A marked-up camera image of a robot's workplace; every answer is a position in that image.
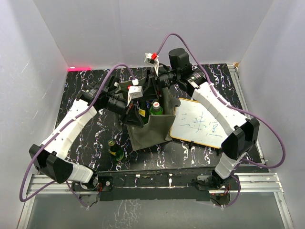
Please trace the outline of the grey-green canvas bag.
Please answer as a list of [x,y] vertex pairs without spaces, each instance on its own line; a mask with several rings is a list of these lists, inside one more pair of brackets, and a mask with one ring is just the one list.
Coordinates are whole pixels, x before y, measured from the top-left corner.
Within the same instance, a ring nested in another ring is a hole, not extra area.
[[[120,121],[122,110],[118,110],[115,113],[115,123],[118,130],[122,130],[123,126],[127,126],[129,138],[131,140],[132,149],[134,151],[151,147],[153,145],[161,144],[170,141],[170,129],[174,123],[175,115],[174,109],[180,106],[180,101],[174,98],[169,88],[163,88],[163,95],[159,95],[159,98],[152,100],[159,102],[163,108],[162,115],[150,115],[148,123],[143,128],[135,126],[125,125]],[[147,103],[148,110],[152,106],[148,102],[151,100],[136,101],[137,112],[139,112],[139,102],[145,101]]]

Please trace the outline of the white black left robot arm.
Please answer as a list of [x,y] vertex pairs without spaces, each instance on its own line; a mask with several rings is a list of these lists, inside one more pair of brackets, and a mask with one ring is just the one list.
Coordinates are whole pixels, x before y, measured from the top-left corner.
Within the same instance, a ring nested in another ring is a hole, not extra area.
[[127,83],[127,98],[119,96],[123,92],[120,79],[109,75],[102,83],[89,84],[82,88],[64,119],[39,146],[33,144],[29,149],[35,168],[53,181],[61,184],[66,181],[81,183],[87,190],[98,186],[96,172],[88,166],[67,161],[67,154],[82,129],[101,109],[119,115],[124,123],[130,117],[140,123],[134,100],[143,96],[138,79]]

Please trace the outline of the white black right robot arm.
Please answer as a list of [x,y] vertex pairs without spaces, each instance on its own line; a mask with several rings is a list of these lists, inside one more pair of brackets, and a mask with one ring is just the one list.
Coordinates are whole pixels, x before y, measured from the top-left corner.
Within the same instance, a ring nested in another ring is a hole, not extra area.
[[161,88],[179,85],[181,90],[203,105],[224,129],[227,138],[221,144],[222,155],[210,178],[212,186],[224,189],[229,185],[233,170],[255,145],[260,124],[256,118],[248,119],[243,112],[232,109],[230,103],[215,90],[208,74],[204,70],[192,69],[185,49],[173,49],[168,55],[170,68],[164,73],[159,71],[157,53],[146,53],[144,61],[153,65]]

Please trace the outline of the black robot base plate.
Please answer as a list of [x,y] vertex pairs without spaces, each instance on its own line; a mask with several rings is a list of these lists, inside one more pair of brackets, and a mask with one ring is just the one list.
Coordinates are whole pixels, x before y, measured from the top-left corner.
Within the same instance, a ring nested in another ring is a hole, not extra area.
[[221,180],[212,167],[103,171],[97,173],[94,188],[72,183],[81,194],[96,195],[99,201],[125,199],[209,201],[210,196],[227,195],[238,189],[238,176]]

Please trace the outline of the green glass bottle front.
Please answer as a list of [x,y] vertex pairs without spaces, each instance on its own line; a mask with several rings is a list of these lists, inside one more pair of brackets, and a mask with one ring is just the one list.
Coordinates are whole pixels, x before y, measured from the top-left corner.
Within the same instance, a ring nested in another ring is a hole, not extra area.
[[113,139],[108,141],[108,151],[116,161],[121,161],[124,157],[124,151]]

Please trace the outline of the green glass bottle gold cap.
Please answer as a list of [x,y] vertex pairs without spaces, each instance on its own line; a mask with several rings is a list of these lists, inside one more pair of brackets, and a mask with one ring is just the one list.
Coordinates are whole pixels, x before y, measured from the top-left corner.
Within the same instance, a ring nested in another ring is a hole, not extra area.
[[139,102],[139,115],[143,121],[143,124],[147,124],[149,119],[149,110],[145,101]]

